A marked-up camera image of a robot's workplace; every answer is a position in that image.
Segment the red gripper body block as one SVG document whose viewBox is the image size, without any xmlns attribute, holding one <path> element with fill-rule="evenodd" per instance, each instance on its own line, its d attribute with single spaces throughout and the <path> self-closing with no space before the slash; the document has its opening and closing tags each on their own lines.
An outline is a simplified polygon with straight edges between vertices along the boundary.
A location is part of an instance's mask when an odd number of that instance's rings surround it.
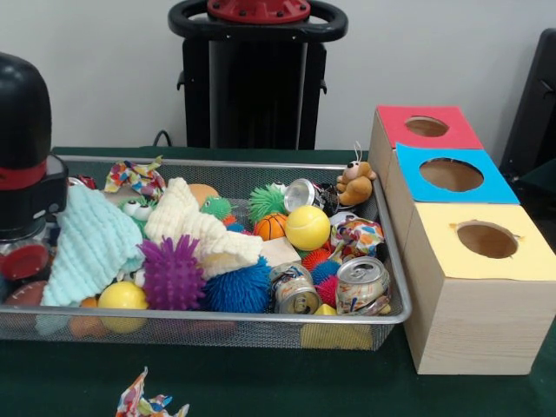
<svg viewBox="0 0 556 417">
<path fill-rule="evenodd" d="M 45 270 L 50 252 L 41 242 L 13 242 L 1 249 L 1 276 L 7 281 L 27 279 Z"/>
</svg>

